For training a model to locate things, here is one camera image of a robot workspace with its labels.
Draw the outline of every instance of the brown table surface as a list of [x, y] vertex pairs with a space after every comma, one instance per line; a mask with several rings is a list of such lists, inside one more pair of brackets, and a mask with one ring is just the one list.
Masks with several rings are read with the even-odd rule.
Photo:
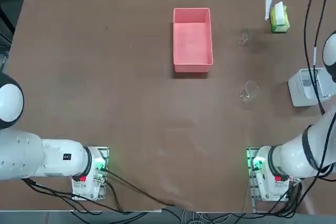
[[[25, 94], [16, 127], [42, 138], [109, 146], [109, 169], [177, 206], [241, 212], [246, 148], [289, 141], [319, 118], [316, 106], [294, 108], [287, 87], [306, 66], [308, 0], [277, 1], [288, 6], [286, 34], [270, 32], [265, 0], [25, 0], [7, 68]], [[310, 55], [321, 5], [314, 0], [311, 7]], [[335, 29], [335, 6], [328, 0], [319, 49]], [[173, 73], [175, 7], [211, 10], [214, 65], [207, 78]], [[239, 45], [242, 29], [250, 33], [245, 47]], [[239, 93], [248, 80], [260, 93], [245, 110]], [[38, 181], [71, 190], [69, 178]], [[163, 207], [114, 184], [124, 209]], [[20, 180], [2, 181], [0, 188], [3, 210], [70, 209]], [[333, 185], [318, 182], [300, 211], [332, 215], [335, 196]], [[102, 202], [115, 206], [111, 192]], [[270, 206], [258, 204], [258, 210]]]

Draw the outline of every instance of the pink plastic bin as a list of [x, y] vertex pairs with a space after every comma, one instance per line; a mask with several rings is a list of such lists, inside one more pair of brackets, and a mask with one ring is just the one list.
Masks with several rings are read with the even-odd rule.
[[212, 64], [209, 8], [175, 8], [175, 71], [208, 72]]

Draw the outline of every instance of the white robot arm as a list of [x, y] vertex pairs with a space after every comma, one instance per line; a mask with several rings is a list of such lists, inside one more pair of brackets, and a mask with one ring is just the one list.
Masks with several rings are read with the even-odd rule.
[[104, 198], [107, 147], [83, 147], [72, 140], [41, 139], [10, 128], [22, 115], [21, 87], [0, 73], [0, 180], [28, 177], [71, 177], [73, 194]]
[[[322, 59], [327, 72], [336, 82], [336, 31], [325, 42]], [[307, 127], [293, 140], [259, 149], [251, 167], [256, 173], [262, 200], [279, 200], [288, 190], [290, 176], [307, 178], [317, 175], [329, 126], [335, 113], [336, 106], [333, 106], [316, 124]], [[335, 127], [331, 130], [323, 167], [336, 162]]]

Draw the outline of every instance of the gray floor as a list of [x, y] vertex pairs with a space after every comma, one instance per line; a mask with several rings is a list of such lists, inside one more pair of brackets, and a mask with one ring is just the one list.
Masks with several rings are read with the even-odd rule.
[[[179, 208], [170, 208], [178, 216], [181, 216], [182, 210]], [[119, 221], [127, 219], [138, 214], [131, 214], [127, 217], [121, 214], [115, 214], [112, 212], [103, 212], [99, 216], [80, 215], [86, 222], [90, 224], [108, 224], [113, 221]], [[192, 212], [188, 213], [187, 220], [192, 218]], [[226, 224], [234, 224], [236, 217], [231, 217]], [[74, 217], [69, 212], [0, 212], [1, 224], [83, 224], [83, 222]], [[162, 213], [149, 213], [145, 217], [134, 221], [133, 223], [173, 223], [178, 224], [180, 221], [169, 212], [163, 211]], [[240, 220], [239, 224], [334, 224], [336, 223], [336, 217], [334, 216], [307, 216], [307, 215], [295, 215], [291, 219], [277, 218], [277, 217], [265, 217], [255, 220]]]

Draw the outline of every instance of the tissue box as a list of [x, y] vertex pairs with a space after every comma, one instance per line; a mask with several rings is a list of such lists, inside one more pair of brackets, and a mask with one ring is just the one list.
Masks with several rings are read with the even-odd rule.
[[271, 10], [271, 27], [273, 33], [285, 33], [290, 27], [286, 12], [287, 6], [275, 6]]

